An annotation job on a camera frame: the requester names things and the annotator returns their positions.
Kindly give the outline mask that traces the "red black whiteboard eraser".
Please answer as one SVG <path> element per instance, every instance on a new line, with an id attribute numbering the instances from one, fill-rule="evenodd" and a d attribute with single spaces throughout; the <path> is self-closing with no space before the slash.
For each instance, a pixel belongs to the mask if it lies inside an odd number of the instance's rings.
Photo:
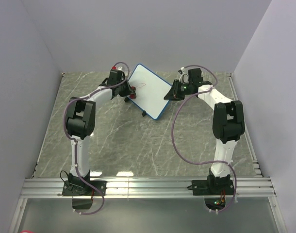
<path id="1" fill-rule="evenodd" d="M 131 93 L 129 95 L 130 99 L 135 99 L 136 98 L 136 87 L 132 86 L 131 87 Z"/>

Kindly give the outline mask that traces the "blue framed whiteboard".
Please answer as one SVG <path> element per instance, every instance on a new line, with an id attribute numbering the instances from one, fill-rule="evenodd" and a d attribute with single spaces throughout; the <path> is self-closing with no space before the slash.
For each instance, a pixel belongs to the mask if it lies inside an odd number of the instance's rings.
<path id="1" fill-rule="evenodd" d="M 129 84 L 135 87 L 136 93 L 136 98 L 131 101 L 157 120 L 169 104 L 164 97 L 172 85 L 142 64 L 136 65 L 129 77 Z"/>

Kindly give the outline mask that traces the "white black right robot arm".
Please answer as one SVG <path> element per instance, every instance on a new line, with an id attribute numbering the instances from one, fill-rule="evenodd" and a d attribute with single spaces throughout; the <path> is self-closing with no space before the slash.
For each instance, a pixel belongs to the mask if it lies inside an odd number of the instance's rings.
<path id="1" fill-rule="evenodd" d="M 245 133 L 243 104 L 231 100 L 217 89 L 217 82 L 205 81 L 202 77 L 203 66 L 186 66 L 179 70 L 180 77 L 173 81 L 172 87 L 164 100 L 183 101 L 197 97 L 207 103 L 213 110 L 212 131 L 216 138 L 214 160 L 209 174 L 204 180 L 193 180 L 188 187 L 195 196 L 232 195 L 235 194 L 235 181 L 232 156 L 237 142 Z"/>

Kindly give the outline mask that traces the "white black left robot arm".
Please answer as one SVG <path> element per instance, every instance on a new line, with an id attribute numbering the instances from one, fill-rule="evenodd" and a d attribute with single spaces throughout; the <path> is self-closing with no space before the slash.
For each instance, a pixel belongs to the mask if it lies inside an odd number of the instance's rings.
<path id="1" fill-rule="evenodd" d="M 128 76 L 121 69 L 113 67 L 109 77 L 93 92 L 72 97 L 63 115 L 63 128 L 66 137 L 71 141 L 72 164 L 67 175 L 67 189 L 79 195 L 86 195 L 94 190 L 90 183 L 88 146 L 96 123 L 96 108 L 116 96 L 125 97 L 135 91 L 129 85 Z"/>

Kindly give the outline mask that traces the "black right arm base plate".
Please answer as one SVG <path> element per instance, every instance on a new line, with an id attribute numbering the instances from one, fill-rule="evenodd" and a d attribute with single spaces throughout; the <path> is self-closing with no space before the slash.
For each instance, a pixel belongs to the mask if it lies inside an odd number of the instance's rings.
<path id="1" fill-rule="evenodd" d="M 230 180 L 227 184 L 214 185 L 208 180 L 192 180 L 191 185 L 187 187 L 191 190 L 194 196 L 220 196 L 233 195 L 234 184 Z"/>

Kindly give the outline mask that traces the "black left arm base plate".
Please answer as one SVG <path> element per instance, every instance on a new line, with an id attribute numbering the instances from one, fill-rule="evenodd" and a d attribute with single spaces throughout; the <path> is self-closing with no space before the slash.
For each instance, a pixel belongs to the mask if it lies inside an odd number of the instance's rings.
<path id="1" fill-rule="evenodd" d="M 69 181 L 66 181 L 64 183 L 64 187 L 62 190 L 62 196 L 101 196 L 105 195 L 106 192 L 106 181 L 102 180 L 95 180 L 95 181 L 90 181 L 90 184 L 94 186 L 96 189 L 100 191 L 97 192 L 95 191 L 92 187 L 82 184 L 82 186 L 71 184 Z"/>

